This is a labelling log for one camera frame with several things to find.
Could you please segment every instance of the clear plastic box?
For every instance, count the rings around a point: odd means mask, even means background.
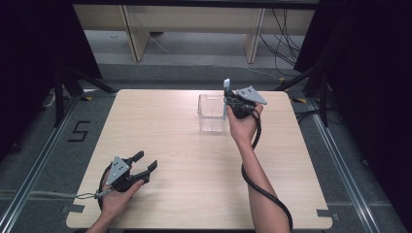
[[[222,95],[199,95],[197,113],[199,114],[200,131],[224,130],[224,96]]]

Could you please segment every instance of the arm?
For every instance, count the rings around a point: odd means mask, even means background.
[[[133,194],[143,185],[143,180],[135,183],[126,192],[113,190],[103,197],[102,213],[100,217],[91,225],[87,233],[105,233],[115,222],[116,218],[126,209],[128,201]]]
[[[257,104],[256,110],[260,114],[263,106]],[[230,134],[239,149],[246,174],[255,184],[276,196],[252,148],[252,140],[257,130],[255,120],[251,116],[236,118],[230,107],[227,107],[227,117],[230,122]],[[250,186],[248,191],[252,220],[257,233],[290,232],[288,218],[279,206]]]

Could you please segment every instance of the gray floor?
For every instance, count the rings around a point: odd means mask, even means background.
[[[266,89],[273,82],[280,83],[281,78],[289,80],[296,75],[292,66],[281,59],[275,59],[263,43],[259,43],[257,59],[254,64],[247,64],[241,35],[226,34],[194,34],[194,33],[162,33],[153,35],[141,62],[134,62],[130,54],[129,44],[123,32],[87,31],[95,58],[99,63],[105,82],[117,88],[202,88],[220,89],[221,80],[234,76],[242,82],[257,84],[257,89]],[[264,39],[274,47],[277,41],[273,36]],[[301,44],[302,37],[293,37],[296,44]],[[287,54],[287,47],[280,47]],[[168,79],[176,79],[167,85],[163,80],[164,73],[156,73],[156,67],[164,66]],[[152,74],[155,82],[150,83],[138,76],[139,72]],[[209,83],[190,83],[202,75]],[[291,98],[301,98],[304,83],[297,84],[288,90]],[[36,182],[32,195],[19,213],[12,232],[75,232],[65,225],[68,207],[73,202],[88,160],[103,128],[105,118],[110,111],[114,96],[102,94],[91,101],[80,101],[70,116],[67,125],[52,155]],[[292,103],[296,112],[309,110],[308,104]],[[362,159],[356,142],[350,132],[342,124],[337,112],[329,112],[329,130],[339,147],[350,172],[355,179],[360,193],[366,200],[372,215],[375,217],[381,232],[406,232],[402,227],[391,203],[375,180],[371,171],[360,163]],[[69,139],[77,139],[73,134],[79,120],[90,123],[82,125],[87,130],[86,140],[82,143],[69,143]],[[9,154],[0,163],[0,210],[4,213],[13,200],[16,192],[29,174],[38,154],[53,130],[54,108],[45,109],[33,120],[30,129],[20,141],[22,151]],[[312,116],[300,123],[318,179],[326,202],[334,216],[333,226],[326,232],[367,232],[360,216],[354,207],[348,190],[339,176],[335,163],[331,159],[321,133]],[[45,192],[57,193],[50,197]]]

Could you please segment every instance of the black backdrop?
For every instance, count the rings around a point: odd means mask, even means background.
[[[101,75],[73,7],[64,1],[0,0],[0,33],[1,160],[41,109],[59,65]]]
[[[336,12],[315,15],[299,71],[314,64],[338,19]],[[412,232],[412,6],[359,1],[354,17],[328,82],[362,154]]]

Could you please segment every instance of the wooden table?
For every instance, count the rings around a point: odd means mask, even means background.
[[[115,155],[143,150],[132,174],[158,167],[131,199],[113,227],[123,229],[253,229],[241,158],[226,123],[224,132],[199,130],[199,94],[211,90],[121,90],[100,135],[79,194],[94,192]],[[284,92],[260,94],[258,159],[278,197],[291,211],[295,229],[327,229],[330,217],[307,148]],[[74,201],[82,213],[70,213],[67,225],[89,228],[100,214],[96,200]]]

